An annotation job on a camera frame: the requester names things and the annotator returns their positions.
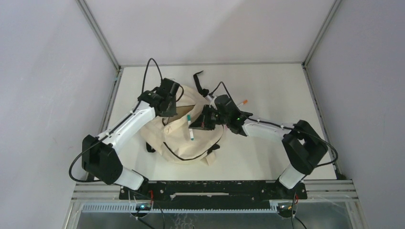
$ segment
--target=beige tote bag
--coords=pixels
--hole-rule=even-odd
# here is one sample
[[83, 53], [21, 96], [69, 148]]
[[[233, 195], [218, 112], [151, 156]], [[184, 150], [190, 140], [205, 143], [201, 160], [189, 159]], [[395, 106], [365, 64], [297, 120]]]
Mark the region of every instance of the beige tote bag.
[[[194, 140], [190, 138], [187, 115], [194, 122], [201, 114], [204, 105], [209, 102], [196, 90], [183, 86], [184, 94], [176, 103], [177, 116], [156, 117], [140, 130], [142, 138], [166, 160], [181, 164], [191, 164], [204, 159], [209, 165], [215, 161], [217, 145], [224, 133], [224, 127], [218, 125], [215, 130], [192, 130]], [[181, 95], [179, 88], [176, 98]]]

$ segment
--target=white tabletop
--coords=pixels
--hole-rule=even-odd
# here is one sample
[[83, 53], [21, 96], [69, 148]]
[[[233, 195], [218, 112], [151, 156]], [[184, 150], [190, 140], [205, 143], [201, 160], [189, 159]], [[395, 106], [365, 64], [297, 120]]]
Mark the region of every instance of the white tabletop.
[[[162, 66], [163, 78], [195, 88], [193, 74], [199, 75], [203, 88], [210, 91], [223, 81], [241, 107], [275, 123], [308, 121], [323, 137], [304, 72], [300, 64], [239, 64]], [[122, 74], [109, 125], [113, 125], [137, 102], [145, 67], [126, 67]], [[155, 66], [149, 67], [145, 90], [160, 84]], [[214, 95], [224, 94], [218, 89]], [[279, 140], [235, 135], [227, 130], [216, 150], [216, 161], [179, 165], [167, 162], [159, 153], [148, 153], [139, 134], [123, 147], [119, 158], [124, 166], [134, 169], [150, 180], [275, 180], [288, 166], [289, 160]], [[321, 163], [330, 161], [329, 153]], [[332, 165], [316, 168], [306, 179], [336, 179]]]

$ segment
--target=marker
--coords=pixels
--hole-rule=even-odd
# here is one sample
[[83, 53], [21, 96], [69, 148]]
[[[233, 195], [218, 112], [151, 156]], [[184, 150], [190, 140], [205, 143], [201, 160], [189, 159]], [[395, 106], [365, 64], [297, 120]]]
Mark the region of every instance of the marker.
[[247, 103], [247, 99], [245, 99], [241, 104], [238, 105], [238, 108], [245, 105]]
[[[188, 124], [190, 126], [191, 125], [191, 117], [190, 117], [189, 114], [187, 115], [187, 122], [188, 122]], [[192, 129], [189, 128], [189, 131], [190, 131], [190, 139], [193, 141], [194, 140], [194, 135], [192, 134]]]

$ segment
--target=black strap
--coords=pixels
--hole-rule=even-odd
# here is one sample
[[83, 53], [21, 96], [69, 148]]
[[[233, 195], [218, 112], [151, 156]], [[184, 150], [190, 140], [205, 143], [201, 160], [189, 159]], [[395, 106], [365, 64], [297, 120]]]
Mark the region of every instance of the black strap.
[[212, 153], [214, 150], [217, 150], [221, 148], [218, 144], [214, 144], [211, 148], [208, 149], [207, 151], [207, 155], [209, 155], [210, 153]]
[[154, 148], [152, 148], [152, 146], [150, 146], [148, 143], [146, 143], [146, 151], [148, 151], [149, 153], [156, 152], [156, 150]]
[[210, 91], [208, 89], [203, 89], [201, 87], [200, 80], [198, 79], [198, 76], [197, 76], [198, 74], [200, 74], [202, 72], [203, 71], [197, 72], [196, 74], [193, 75], [193, 78], [194, 78], [195, 87], [197, 87], [198, 93], [200, 93], [200, 95], [202, 95], [203, 97], [206, 97]]

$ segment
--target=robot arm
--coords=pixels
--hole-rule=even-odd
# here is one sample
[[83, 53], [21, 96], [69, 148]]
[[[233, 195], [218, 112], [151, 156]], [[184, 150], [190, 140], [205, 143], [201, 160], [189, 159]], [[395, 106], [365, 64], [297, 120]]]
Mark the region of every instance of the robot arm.
[[96, 137], [91, 135], [85, 137], [82, 168], [108, 185], [114, 183], [137, 190], [144, 181], [144, 177], [123, 167], [118, 154], [123, 145], [154, 117], [176, 115], [178, 88], [178, 83], [163, 79], [160, 87], [143, 92], [138, 97], [138, 104], [112, 128]]
[[280, 139], [290, 165], [277, 182], [287, 189], [293, 189], [305, 175], [311, 174], [328, 151], [327, 146], [320, 141], [318, 134], [306, 121], [277, 125], [252, 113], [240, 111], [225, 94], [215, 99], [214, 106], [206, 105], [190, 128], [213, 130], [215, 125], [227, 125], [234, 134]]

